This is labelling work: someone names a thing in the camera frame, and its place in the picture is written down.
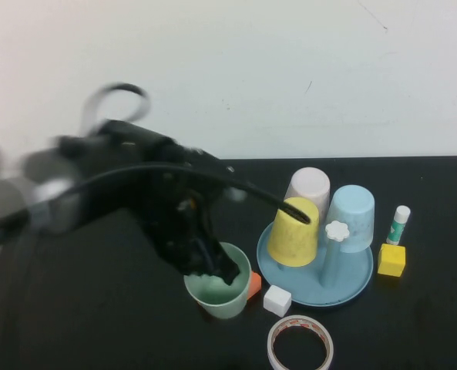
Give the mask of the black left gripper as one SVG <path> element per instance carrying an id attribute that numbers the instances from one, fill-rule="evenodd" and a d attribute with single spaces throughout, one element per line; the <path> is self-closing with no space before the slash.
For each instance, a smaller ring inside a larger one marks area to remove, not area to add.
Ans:
<path id="1" fill-rule="evenodd" d="M 210 154 L 173 161 L 144 161 L 123 167 L 134 189 L 132 212 L 157 255 L 181 274 L 218 276 L 232 285 L 240 274 L 237 249 L 219 242 L 210 208 L 230 190 L 234 172 Z"/>

